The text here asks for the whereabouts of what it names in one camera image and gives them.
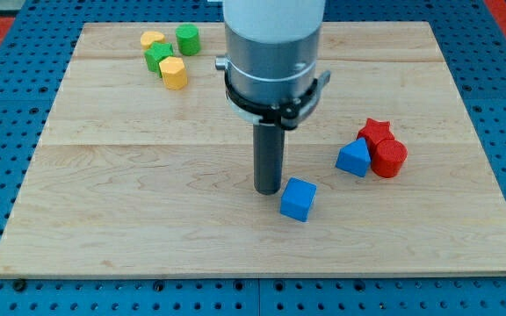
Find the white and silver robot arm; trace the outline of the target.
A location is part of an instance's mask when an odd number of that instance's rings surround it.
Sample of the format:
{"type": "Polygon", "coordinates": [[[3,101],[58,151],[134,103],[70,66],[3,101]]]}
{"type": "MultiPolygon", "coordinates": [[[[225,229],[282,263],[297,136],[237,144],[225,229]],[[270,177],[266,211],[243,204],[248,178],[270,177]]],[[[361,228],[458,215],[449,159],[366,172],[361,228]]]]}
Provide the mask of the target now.
{"type": "Polygon", "coordinates": [[[314,76],[325,0],[224,0],[229,106],[256,126],[295,129],[317,106],[330,72],[314,76]]]}

